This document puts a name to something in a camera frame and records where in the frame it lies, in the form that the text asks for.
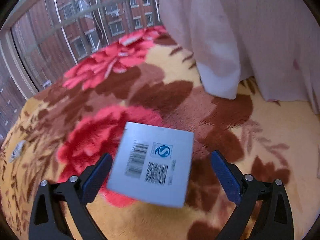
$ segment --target building window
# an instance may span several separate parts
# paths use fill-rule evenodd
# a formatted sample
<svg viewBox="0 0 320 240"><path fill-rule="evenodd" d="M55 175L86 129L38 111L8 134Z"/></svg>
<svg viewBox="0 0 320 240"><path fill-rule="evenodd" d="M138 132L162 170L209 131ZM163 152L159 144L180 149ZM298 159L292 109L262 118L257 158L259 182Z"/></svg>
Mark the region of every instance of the building window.
<svg viewBox="0 0 320 240"><path fill-rule="evenodd" d="M64 18L68 19L70 17L72 17L73 12L72 12L72 6L71 4L66 5L65 7L63 7L63 14L64 14Z"/></svg>
<svg viewBox="0 0 320 240"><path fill-rule="evenodd" d="M85 51L85 47L81 38L74 40L73 43L76 47L76 51L78 52L79 58L87 56L87 52Z"/></svg>
<svg viewBox="0 0 320 240"><path fill-rule="evenodd" d="M116 4L116 3L112 3L112 4L110 4L110 5L107 5L106 7L105 7L105 10L106 10L106 14L112 14L113 12L118 12L119 10L118 10L118 4Z"/></svg>
<svg viewBox="0 0 320 240"><path fill-rule="evenodd" d="M87 10L89 8L89 6L84 0L75 1L75 5L76 5L75 13L81 12L83 10ZM65 7L63 7L62 10L63 10L65 19L68 19L74 15L71 4L68 4Z"/></svg>
<svg viewBox="0 0 320 240"><path fill-rule="evenodd" d="M135 28L136 28L136 29L142 28L142 25L141 25L141 16L134 17L133 20L134 20L134 24L135 24Z"/></svg>
<svg viewBox="0 0 320 240"><path fill-rule="evenodd" d="M97 51L100 44L100 39L97 32L95 30L91 31L90 33L86 34L85 37L87 38L88 43L91 45L91 52Z"/></svg>
<svg viewBox="0 0 320 240"><path fill-rule="evenodd" d="M115 23L110 23L109 27L110 27L110 31L111 31L112 36L116 36L118 34L124 33L121 21L115 22Z"/></svg>
<svg viewBox="0 0 320 240"><path fill-rule="evenodd" d="M153 26L152 12L145 13L147 26Z"/></svg>
<svg viewBox="0 0 320 240"><path fill-rule="evenodd" d="M137 4L137 0L130 0L130 6L131 8L139 7L139 5Z"/></svg>
<svg viewBox="0 0 320 240"><path fill-rule="evenodd" d="M150 0L143 0L143 6L150 5Z"/></svg>

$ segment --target pink curtain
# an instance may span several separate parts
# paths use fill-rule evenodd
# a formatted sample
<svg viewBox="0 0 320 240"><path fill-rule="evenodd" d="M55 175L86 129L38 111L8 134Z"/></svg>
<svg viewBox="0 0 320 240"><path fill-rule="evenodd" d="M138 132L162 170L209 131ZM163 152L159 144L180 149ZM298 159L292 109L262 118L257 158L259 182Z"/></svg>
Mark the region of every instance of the pink curtain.
<svg viewBox="0 0 320 240"><path fill-rule="evenodd" d="M265 100L309 100L319 113L320 27L302 0L160 0L160 13L208 93L234 99L254 75Z"/></svg>

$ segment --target window frame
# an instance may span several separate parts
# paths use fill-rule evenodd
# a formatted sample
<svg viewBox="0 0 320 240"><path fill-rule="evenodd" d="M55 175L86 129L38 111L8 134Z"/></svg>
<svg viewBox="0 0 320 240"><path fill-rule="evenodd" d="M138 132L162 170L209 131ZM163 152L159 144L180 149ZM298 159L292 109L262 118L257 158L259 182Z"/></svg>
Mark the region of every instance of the window frame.
<svg viewBox="0 0 320 240"><path fill-rule="evenodd" d="M154 25L155 25L155 23L154 23L154 21L153 21L153 15L152 15L152 12L146 12L146 13L144 13L144 15L145 15L145 17L146 17L147 27L154 26ZM147 17L150 17L150 22L151 22L151 24L148 24Z"/></svg>
<svg viewBox="0 0 320 240"><path fill-rule="evenodd" d="M86 4L86 6L87 6L86 9L84 9L82 3L85 3L85 4ZM69 2L69 3L67 3L67 4L65 4L64 6L62 6L62 7L59 8L59 10L62 10L62 11L63 11L63 16L64 16L65 20L73 17L75 14L77 14L77 13L79 13L79 12L85 11L85 10L87 10L87 9L90 8L90 7L89 7L89 4L87 4L85 0L75 0L75 4L76 4L76 5L79 5L79 11L78 11L78 12L77 12L77 11L76 11L76 12L73 11L71 2ZM67 17L66 14L65 14L65 8L66 8L67 6L70 6L70 7L71 7L71 12L72 12L72 14L71 14L69 17ZM83 15L82 17L87 17L87 18L92 19L91 13L87 13L87 14Z"/></svg>
<svg viewBox="0 0 320 240"><path fill-rule="evenodd" d="M141 23L141 16L136 16L133 18L133 20L134 20L134 25L135 25L134 28L136 30L143 28L142 23ZM139 26L136 25L136 20L139 20L139 23L140 23Z"/></svg>
<svg viewBox="0 0 320 240"><path fill-rule="evenodd" d="M80 41L81 41L82 46L83 46L84 51L85 51L84 43L83 43L83 40L82 40L82 38L81 38L80 36L78 36L78 37L74 38L70 43L73 43L73 44L74 44L75 49L76 49L76 52L77 52L77 53L78 53L78 55L79 55L79 57L78 57L77 59L78 59L78 60L81 60L81 59L85 58L88 54L87 54L87 52L85 52L85 54L80 55L79 50L78 50L78 48L77 48L77 46L76 46L76 43L75 43L75 42L76 42L76 41L78 41L78 40L80 40Z"/></svg>
<svg viewBox="0 0 320 240"><path fill-rule="evenodd" d="M6 22L3 24L1 30L0 30L0 53L4 57L5 65L7 69L10 72L10 75L12 76L13 81L17 85L19 91L22 93L23 97L28 99L33 97L35 94L39 92L39 90L34 85L33 81L31 80L29 73L27 73L27 68L22 63L22 60L20 57L24 57L24 54L19 55L19 52L17 51L17 47L15 45L15 42L13 41L13 36L11 32L11 27L14 26L14 24L25 15L25 12L28 11L32 6L34 6L37 2L40 0L19 0L13 10L10 12L10 15L7 17ZM123 1L128 0L112 0L111 2L115 3L122 3ZM110 1L106 2L100 2L98 5L92 5L89 9L86 10L86 12L93 12L94 10L102 10L103 7L108 5ZM160 24L160 16L159 16L159 10L157 6L154 6L152 9L155 13L155 18L153 18L153 22L155 24L156 15L158 15L158 21L156 24ZM57 31L63 31L63 27L67 26L68 24L71 24L74 22L77 18L86 17L84 13L78 13L76 15L73 15L70 19L60 19L60 15L58 13L59 22L57 25L55 24L54 27L50 30L48 30L47 34L43 37L40 37L34 45L31 45L28 47L27 53L30 53L31 50L35 49L38 44L41 44L45 39L47 39L50 35L54 34ZM102 25L105 37L106 31L104 29L108 29L108 23ZM70 53L73 56L70 44L67 41L67 37L65 36L65 40L67 42L67 46L69 48Z"/></svg>
<svg viewBox="0 0 320 240"><path fill-rule="evenodd" d="M130 7L131 7L131 8L137 8L137 7L139 7L137 0L129 0L129 3L130 3Z"/></svg>
<svg viewBox="0 0 320 240"><path fill-rule="evenodd" d="M151 5L151 1L150 0L147 0L147 3L144 2L144 0L142 0L143 2L143 6L149 6Z"/></svg>
<svg viewBox="0 0 320 240"><path fill-rule="evenodd" d="M118 8L118 4L117 3L114 3L114 4L116 4L117 9L116 10L112 10L110 13L107 11L107 6L111 6L111 9L112 9L112 4L107 5L107 6L104 7L106 15L111 15L111 14L113 14L115 12L120 12L120 9Z"/></svg>
<svg viewBox="0 0 320 240"><path fill-rule="evenodd" d="M98 47L99 47L99 43L100 43L100 40L99 40L99 42L98 42L98 46L97 46L97 48L95 47L95 44L94 44L94 41L93 41L93 38L92 38L92 33L93 32L96 32L97 31L97 29L96 28L93 28L93 29L91 29L91 30L88 30L88 31L86 31L85 33L84 33L84 35L85 36L89 36L90 38L89 38L89 41L90 41L90 45L91 45L91 48L93 48L93 49L91 49L91 52L92 53L94 53L94 52L96 52L98 49Z"/></svg>
<svg viewBox="0 0 320 240"><path fill-rule="evenodd" d="M118 26L116 25L118 32L117 32L117 33L113 33L113 32L112 32L112 29L111 29L111 25L112 25L112 24L117 24L117 23L119 23L119 22L121 23L122 31L119 32ZM122 18L121 18L121 19L118 19L118 20L116 20L116 21L113 21L113 22L108 22L108 26L109 26L109 29L110 29L111 36L112 36L112 37L117 36L117 35L120 35L120 34L122 34L122 33L125 33L125 29L123 28L123 24L122 24Z"/></svg>

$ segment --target brown leaf pattern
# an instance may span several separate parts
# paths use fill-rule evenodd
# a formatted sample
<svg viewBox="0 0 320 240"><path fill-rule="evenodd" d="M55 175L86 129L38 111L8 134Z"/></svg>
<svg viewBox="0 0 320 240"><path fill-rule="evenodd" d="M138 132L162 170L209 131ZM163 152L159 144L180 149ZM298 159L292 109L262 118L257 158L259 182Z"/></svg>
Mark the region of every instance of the brown leaf pattern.
<svg viewBox="0 0 320 240"><path fill-rule="evenodd" d="M254 77L247 78L246 80L240 81L240 85L245 88L248 88L251 94L255 95L258 90L257 82Z"/></svg>
<svg viewBox="0 0 320 240"><path fill-rule="evenodd" d="M192 68L194 68L194 67L196 67L196 66L197 66L197 63L194 62L194 63L192 63L192 65L189 67L189 69L192 69Z"/></svg>
<svg viewBox="0 0 320 240"><path fill-rule="evenodd" d="M169 56L173 56L174 54L176 54L176 53L178 53L179 51L182 51L182 50L183 50L183 47L182 46L178 46L178 47L176 47L175 49L173 49L170 52Z"/></svg>
<svg viewBox="0 0 320 240"><path fill-rule="evenodd" d="M154 43L158 45L166 45L166 46L177 45L175 40L167 33L161 34L157 39L154 40Z"/></svg>
<svg viewBox="0 0 320 240"><path fill-rule="evenodd" d="M248 120L243 126L241 131L241 146L246 149L248 155L251 154L253 141L256 140L259 144L266 149L267 152L273 154L279 159L280 163L284 166L288 166L286 158L282 153L289 149L289 146L285 143L272 144L271 140L263 137L263 129L261 125L253 120Z"/></svg>
<svg viewBox="0 0 320 240"><path fill-rule="evenodd" d="M186 203L209 212L214 206L221 185L214 174L209 157L194 160L191 165Z"/></svg>
<svg viewBox="0 0 320 240"><path fill-rule="evenodd" d="M193 53L187 57L185 57L183 60L182 60L182 63L184 63L185 61L189 60L189 59L192 59L193 58Z"/></svg>

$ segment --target label sticker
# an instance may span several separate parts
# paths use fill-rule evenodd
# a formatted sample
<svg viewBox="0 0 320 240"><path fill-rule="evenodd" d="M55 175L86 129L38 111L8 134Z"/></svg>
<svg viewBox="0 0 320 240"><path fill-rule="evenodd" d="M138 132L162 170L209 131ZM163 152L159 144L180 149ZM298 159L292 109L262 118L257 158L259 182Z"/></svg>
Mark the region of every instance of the label sticker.
<svg viewBox="0 0 320 240"><path fill-rule="evenodd" d="M163 143L153 143L151 156L160 159L170 159L172 154L172 145Z"/></svg>

